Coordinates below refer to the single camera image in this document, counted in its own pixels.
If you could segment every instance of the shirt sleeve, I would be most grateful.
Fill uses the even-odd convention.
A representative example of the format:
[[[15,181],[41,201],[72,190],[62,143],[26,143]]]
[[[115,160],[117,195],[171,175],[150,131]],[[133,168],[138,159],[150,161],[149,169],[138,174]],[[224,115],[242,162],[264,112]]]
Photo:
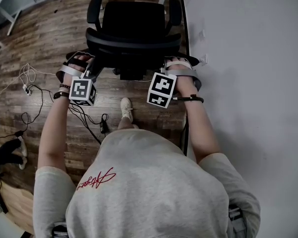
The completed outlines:
[[[70,176],[54,167],[41,167],[35,174],[33,227],[35,237],[52,237],[55,222],[64,222],[75,192]]]
[[[205,157],[199,166],[223,184],[229,204],[241,209],[246,221],[247,238],[256,237],[260,225],[259,202],[228,158],[222,153],[214,153]]]

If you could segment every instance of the foot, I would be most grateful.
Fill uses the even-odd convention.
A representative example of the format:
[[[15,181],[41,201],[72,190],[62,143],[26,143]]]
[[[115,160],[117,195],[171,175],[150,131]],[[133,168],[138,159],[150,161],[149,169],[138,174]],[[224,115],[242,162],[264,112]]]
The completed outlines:
[[[24,157],[27,157],[28,156],[28,150],[26,149],[26,146],[25,146],[23,137],[22,136],[19,136],[18,139],[21,141],[20,149],[21,149],[22,155]]]
[[[123,117],[128,117],[130,122],[133,122],[133,114],[131,113],[132,105],[128,98],[123,98],[120,102],[121,113]]]
[[[21,170],[25,169],[25,165],[26,163],[28,162],[27,158],[26,157],[22,157],[22,160],[23,160],[23,163],[22,164],[19,164],[19,168]]]

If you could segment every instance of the wooden floor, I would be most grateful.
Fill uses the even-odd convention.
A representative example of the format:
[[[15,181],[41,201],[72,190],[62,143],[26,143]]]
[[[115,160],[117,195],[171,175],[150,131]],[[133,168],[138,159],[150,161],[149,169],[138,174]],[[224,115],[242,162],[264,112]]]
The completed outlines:
[[[32,212],[33,195],[24,189],[0,182],[0,195],[8,209],[5,216],[24,231],[34,234]]]
[[[42,72],[55,73],[69,52],[87,48],[85,30],[86,12],[90,0],[50,0],[23,12],[18,18],[11,36],[7,37],[8,27],[0,30],[0,91],[19,75],[20,68],[30,63]],[[111,0],[103,0],[103,5]],[[166,0],[166,20],[168,20],[168,1]],[[182,34],[181,52],[185,53],[185,31],[183,23],[174,27],[172,32]],[[55,76],[37,74],[35,84],[43,89],[55,92],[59,81]],[[107,113],[107,124],[111,131],[116,130],[121,119],[120,101],[128,97],[133,103],[134,123],[140,128],[160,134],[178,144],[180,131],[184,125],[184,106],[171,103],[168,109],[147,104],[150,82],[123,81],[104,69],[97,80],[98,96],[95,107],[84,108],[85,112],[100,121]],[[38,114],[41,105],[41,93],[34,91],[28,97],[22,90],[20,80],[11,84],[0,96],[0,136],[25,129],[21,114],[28,112],[31,120]],[[6,164],[1,168],[2,180],[7,184],[29,190],[33,193],[35,171],[37,169],[38,149],[41,131],[52,105],[50,97],[44,93],[44,106],[36,121],[29,125],[24,134],[29,156],[25,170],[18,165]],[[101,140],[99,126],[91,126]],[[0,145],[7,140],[0,139]],[[91,137],[82,123],[69,112],[67,150],[65,152],[68,173],[75,183],[93,162],[99,149],[98,143]]]

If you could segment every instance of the black wristband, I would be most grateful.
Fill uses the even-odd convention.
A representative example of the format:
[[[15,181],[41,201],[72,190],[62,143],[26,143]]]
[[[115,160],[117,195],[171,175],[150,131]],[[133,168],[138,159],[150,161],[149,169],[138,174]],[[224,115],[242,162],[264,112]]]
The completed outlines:
[[[67,92],[57,92],[54,94],[53,99],[56,100],[56,99],[60,98],[61,96],[68,98],[70,96],[70,94]]]
[[[197,97],[196,94],[191,94],[190,97],[181,97],[181,98],[175,97],[172,99],[174,101],[200,101],[200,102],[204,103],[204,99],[201,97]]]
[[[71,88],[70,86],[64,85],[64,84],[60,84],[60,87],[64,87],[64,88],[67,88],[67,89],[70,89]]]

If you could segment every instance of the chair armrest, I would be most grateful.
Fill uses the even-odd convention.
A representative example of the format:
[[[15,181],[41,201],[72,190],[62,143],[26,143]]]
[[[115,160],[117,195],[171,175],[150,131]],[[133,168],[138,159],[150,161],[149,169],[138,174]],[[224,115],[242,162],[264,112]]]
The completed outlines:
[[[87,22],[95,24],[97,31],[101,31],[99,12],[102,0],[91,0],[87,10]]]
[[[178,0],[170,0],[169,1],[169,22],[165,29],[165,35],[168,35],[172,26],[180,25],[181,20],[182,20],[182,8],[181,8],[180,2]]]

